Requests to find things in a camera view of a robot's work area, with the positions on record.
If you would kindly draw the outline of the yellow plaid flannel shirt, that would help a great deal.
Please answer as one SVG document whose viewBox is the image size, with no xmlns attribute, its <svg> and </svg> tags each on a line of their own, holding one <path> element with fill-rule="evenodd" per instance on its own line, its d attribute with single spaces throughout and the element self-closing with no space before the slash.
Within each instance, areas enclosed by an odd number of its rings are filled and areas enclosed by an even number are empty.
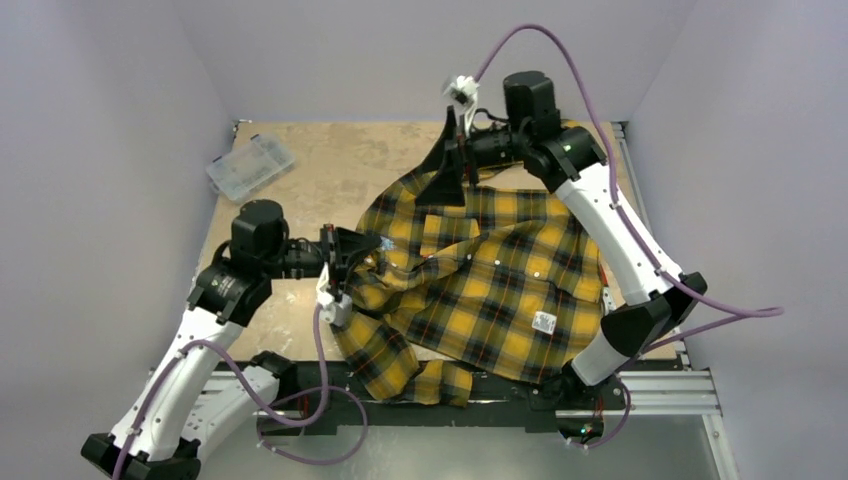
<svg viewBox="0 0 848 480">
<path fill-rule="evenodd" d="M 332 332 L 378 399 L 405 391 L 438 363 L 441 383 L 470 391 L 457 361 L 539 384 L 587 347 L 603 315 L 601 254 L 556 197 L 539 189 L 465 189 L 465 205 L 417 206 L 429 175 L 394 180 L 357 231 L 392 239 L 348 281 L 349 323 Z"/>
</svg>

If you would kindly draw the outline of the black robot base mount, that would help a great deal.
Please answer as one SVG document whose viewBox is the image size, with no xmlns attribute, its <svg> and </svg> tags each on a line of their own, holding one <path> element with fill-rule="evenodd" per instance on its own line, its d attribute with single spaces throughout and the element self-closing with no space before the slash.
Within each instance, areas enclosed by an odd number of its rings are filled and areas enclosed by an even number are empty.
<svg viewBox="0 0 848 480">
<path fill-rule="evenodd" d="M 334 435 L 342 426 L 517 428 L 526 433 L 561 433 L 594 441 L 608 418 L 624 413 L 629 402 L 618 379 L 572 390 L 555 377 L 539 384 L 508 380 L 457 361 L 447 372 L 467 373 L 470 391 L 462 394 L 441 383 L 438 363 L 423 362 L 422 374 L 397 396 L 380 400 L 364 379 L 343 361 L 327 364 L 329 399 L 319 419 L 303 428 L 307 435 Z"/>
</svg>

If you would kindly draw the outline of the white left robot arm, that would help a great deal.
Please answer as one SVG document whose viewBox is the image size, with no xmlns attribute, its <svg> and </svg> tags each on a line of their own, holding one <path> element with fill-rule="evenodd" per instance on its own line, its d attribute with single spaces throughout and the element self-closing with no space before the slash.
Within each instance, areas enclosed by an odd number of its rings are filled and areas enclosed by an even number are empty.
<svg viewBox="0 0 848 480">
<path fill-rule="evenodd" d="M 325 359 L 318 383 L 301 388 L 294 362 L 270 351 L 235 368 L 235 382 L 208 400 L 201 395 L 229 347 L 271 297 L 277 279 L 315 279 L 312 325 L 339 326 L 352 301 L 351 271 L 381 243 L 331 224 L 317 240 L 294 238 L 282 206 L 272 200 L 244 204 L 230 237 L 196 277 L 178 330 L 159 365 L 127 413 L 107 432 L 93 433 L 81 454 L 113 479 L 194 479 L 216 447 L 256 411 L 289 428 L 316 423 L 335 387 Z"/>
</svg>

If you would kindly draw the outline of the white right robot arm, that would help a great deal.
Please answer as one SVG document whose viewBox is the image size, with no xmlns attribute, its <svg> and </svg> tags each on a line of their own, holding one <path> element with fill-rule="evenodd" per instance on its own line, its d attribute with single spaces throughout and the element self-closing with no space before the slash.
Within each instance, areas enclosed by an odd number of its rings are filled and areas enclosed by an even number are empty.
<svg viewBox="0 0 848 480">
<path fill-rule="evenodd" d="M 507 111 L 503 127 L 475 130 L 478 83 L 471 76 L 449 80 L 452 101 L 445 126 L 419 169 L 434 178 L 417 194 L 419 206 L 462 206 L 463 183 L 476 185 L 478 168 L 518 160 L 576 216 L 612 270 L 625 300 L 604 315 L 588 347 L 558 375 L 564 399 L 584 407 L 602 382 L 640 355 L 651 342 L 678 327 L 707 283 L 687 274 L 658 245 L 644 224 L 626 219 L 632 208 L 611 179 L 612 150 L 583 127 L 564 127 L 554 84 L 540 71 L 511 74 L 503 81 Z"/>
</svg>

